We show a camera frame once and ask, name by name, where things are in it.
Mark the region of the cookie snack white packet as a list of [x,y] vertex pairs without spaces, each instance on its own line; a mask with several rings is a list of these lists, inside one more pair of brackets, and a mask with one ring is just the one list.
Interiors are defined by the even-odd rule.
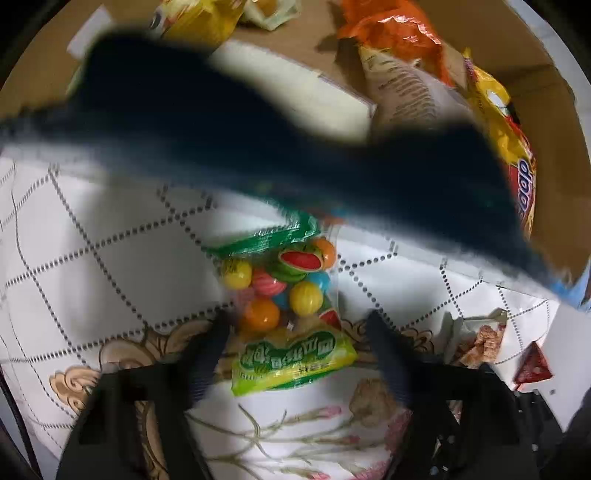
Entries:
[[497,308],[484,317],[457,318],[444,349],[446,364],[478,369],[496,361],[507,327],[508,312]]

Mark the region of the red triangular snack packet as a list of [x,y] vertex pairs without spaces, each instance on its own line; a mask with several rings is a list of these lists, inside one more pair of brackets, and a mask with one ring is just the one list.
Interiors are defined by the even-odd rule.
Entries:
[[546,381],[552,377],[553,373],[543,351],[536,341],[531,342],[523,353],[513,382],[520,388],[522,385]]

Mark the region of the green gumball candy bag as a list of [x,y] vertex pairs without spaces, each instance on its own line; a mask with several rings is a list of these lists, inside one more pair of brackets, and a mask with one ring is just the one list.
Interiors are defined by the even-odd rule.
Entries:
[[339,313],[338,250],[317,218],[287,211],[280,225],[223,237],[205,251],[238,315],[233,394],[294,388],[355,363]]

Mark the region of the orange snack bag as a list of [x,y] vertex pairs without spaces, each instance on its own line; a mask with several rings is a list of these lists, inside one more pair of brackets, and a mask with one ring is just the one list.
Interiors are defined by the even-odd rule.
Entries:
[[443,40],[413,1],[352,0],[342,1],[341,6],[345,24],[339,28],[339,39],[355,39],[408,63],[420,61],[428,73],[454,85],[445,65]]

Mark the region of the white patterned bed quilt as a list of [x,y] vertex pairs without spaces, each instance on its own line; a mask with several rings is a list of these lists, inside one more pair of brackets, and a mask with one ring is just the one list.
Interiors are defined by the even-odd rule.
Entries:
[[[132,185],[1,160],[1,368],[31,434],[60,456],[103,368],[153,364],[204,329],[230,296],[205,248],[283,222],[265,203]],[[416,349],[442,353],[456,319],[508,315],[497,369],[543,342],[558,304],[426,250],[351,226],[329,232],[332,287],[356,364],[300,388],[231,393],[238,346],[188,420],[220,479],[376,479],[405,414],[363,344],[377,310]]]

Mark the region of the yellow red chips bag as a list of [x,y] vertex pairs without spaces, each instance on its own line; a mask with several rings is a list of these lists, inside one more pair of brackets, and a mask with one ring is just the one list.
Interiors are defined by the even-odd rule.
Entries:
[[504,162],[524,235],[531,237],[536,206],[537,164],[531,145],[512,113],[512,99],[491,74],[476,66],[470,49],[463,52],[466,100]]

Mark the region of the white snack bag with text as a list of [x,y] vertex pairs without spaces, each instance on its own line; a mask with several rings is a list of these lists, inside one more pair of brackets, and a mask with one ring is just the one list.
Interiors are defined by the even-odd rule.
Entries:
[[476,122],[471,107],[454,88],[391,54],[358,48],[367,91],[376,103],[372,134],[382,137],[398,128],[435,128]]

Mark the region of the white paper box inside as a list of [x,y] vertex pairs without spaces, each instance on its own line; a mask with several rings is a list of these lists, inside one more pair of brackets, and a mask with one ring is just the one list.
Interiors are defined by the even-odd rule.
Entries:
[[211,63],[249,84],[311,134],[359,144],[369,139],[376,104],[321,71],[239,40],[228,40],[217,48]]

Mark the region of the cardboard milk carton box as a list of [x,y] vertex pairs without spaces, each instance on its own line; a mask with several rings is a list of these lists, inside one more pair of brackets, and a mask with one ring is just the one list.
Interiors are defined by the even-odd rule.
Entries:
[[588,308],[590,162],[567,83],[506,3],[422,7],[509,89],[537,165],[529,240],[475,125],[408,123],[374,146],[335,138],[335,109],[297,114],[301,99],[269,67],[249,82],[211,52],[132,24],[97,39],[67,98],[4,118],[1,145],[73,170],[231,189],[415,235]]

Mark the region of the yellow snack bag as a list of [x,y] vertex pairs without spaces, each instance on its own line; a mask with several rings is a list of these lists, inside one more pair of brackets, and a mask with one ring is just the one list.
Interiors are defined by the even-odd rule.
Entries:
[[235,31],[245,1],[166,0],[156,8],[149,30],[166,40],[213,49]]

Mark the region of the jelly cup snack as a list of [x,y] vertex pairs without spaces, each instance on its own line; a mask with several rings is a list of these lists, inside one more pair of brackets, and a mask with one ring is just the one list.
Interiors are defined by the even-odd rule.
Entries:
[[240,21],[274,31],[301,14],[301,0],[247,0]]

